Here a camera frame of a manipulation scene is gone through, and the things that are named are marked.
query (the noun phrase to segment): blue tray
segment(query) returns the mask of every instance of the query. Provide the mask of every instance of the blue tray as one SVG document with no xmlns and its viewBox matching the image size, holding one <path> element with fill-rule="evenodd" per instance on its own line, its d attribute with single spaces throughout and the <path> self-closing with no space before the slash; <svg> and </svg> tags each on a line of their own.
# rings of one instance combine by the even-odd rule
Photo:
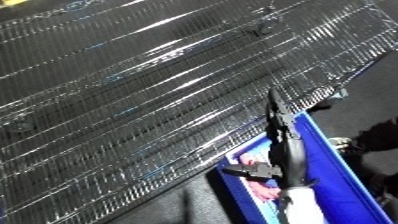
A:
<svg viewBox="0 0 398 224">
<path fill-rule="evenodd" d="M 296 128 L 302 134 L 308 157 L 308 178 L 320 182 L 314 190 L 319 206 L 325 215 L 325 223 L 332 224 L 389 224 L 393 223 L 360 183 L 355 174 L 331 149 L 327 139 L 303 112 L 297 116 Z M 222 173 L 222 167 L 238 163 L 238 157 L 246 152 L 264 153 L 270 141 L 265 134 L 226 154 L 218 164 L 218 170 L 232 193 L 248 223 L 278 224 L 274 201 L 261 202 L 247 189 L 244 178 Z"/>
</svg>

